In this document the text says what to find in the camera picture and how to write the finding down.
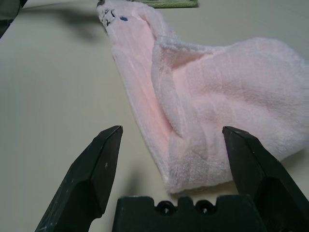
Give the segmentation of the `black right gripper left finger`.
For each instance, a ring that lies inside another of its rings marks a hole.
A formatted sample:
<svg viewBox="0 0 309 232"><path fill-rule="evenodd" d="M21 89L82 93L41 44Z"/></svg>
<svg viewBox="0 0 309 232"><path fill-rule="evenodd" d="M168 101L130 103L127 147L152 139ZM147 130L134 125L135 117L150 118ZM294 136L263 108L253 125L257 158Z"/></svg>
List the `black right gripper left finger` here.
<svg viewBox="0 0 309 232"><path fill-rule="evenodd" d="M105 213L112 190L122 126L101 131L72 163L41 218L38 232L87 232Z"/></svg>

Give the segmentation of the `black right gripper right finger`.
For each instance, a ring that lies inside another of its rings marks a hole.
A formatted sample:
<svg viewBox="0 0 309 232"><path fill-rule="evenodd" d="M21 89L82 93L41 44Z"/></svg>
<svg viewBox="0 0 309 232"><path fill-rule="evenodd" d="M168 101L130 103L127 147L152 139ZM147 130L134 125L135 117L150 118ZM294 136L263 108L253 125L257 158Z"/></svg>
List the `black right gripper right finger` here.
<svg viewBox="0 0 309 232"><path fill-rule="evenodd" d="M246 131L222 131L233 180L250 195L269 232L307 232L309 202L283 165Z"/></svg>

